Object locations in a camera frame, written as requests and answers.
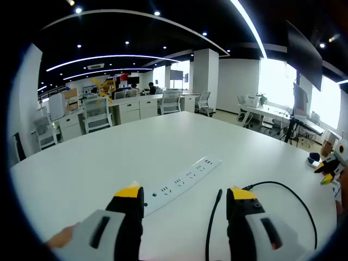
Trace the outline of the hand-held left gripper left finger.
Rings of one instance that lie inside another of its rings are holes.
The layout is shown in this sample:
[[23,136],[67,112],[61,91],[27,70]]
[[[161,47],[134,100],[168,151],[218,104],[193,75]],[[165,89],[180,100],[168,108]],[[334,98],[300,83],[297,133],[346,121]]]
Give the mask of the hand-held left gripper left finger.
[[139,260],[144,189],[136,184],[115,193],[105,210],[96,210],[72,235],[72,260]]

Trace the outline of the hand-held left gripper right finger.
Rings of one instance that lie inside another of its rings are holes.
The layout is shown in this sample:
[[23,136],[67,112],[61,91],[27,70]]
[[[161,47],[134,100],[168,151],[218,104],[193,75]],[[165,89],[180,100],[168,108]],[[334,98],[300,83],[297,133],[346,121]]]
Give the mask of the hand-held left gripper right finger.
[[250,191],[229,188],[226,215],[231,260],[304,260],[308,254],[297,233]]

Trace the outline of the person's right hand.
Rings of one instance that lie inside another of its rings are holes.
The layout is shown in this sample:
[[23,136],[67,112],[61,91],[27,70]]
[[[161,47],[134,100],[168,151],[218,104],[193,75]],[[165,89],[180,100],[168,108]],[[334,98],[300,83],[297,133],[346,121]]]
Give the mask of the person's right hand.
[[347,166],[345,166],[343,173],[340,178],[338,178],[338,182],[341,185],[339,192],[341,194],[341,200],[336,200],[335,203],[337,209],[337,223],[341,225],[347,218]]

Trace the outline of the person's left hand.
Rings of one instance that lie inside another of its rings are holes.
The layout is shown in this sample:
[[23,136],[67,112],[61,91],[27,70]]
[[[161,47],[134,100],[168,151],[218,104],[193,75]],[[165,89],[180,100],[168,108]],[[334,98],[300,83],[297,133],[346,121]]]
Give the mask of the person's left hand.
[[80,224],[80,222],[63,228],[59,233],[52,236],[47,242],[45,242],[45,245],[49,248],[62,248],[67,243],[69,243],[72,239],[72,233],[74,228]]

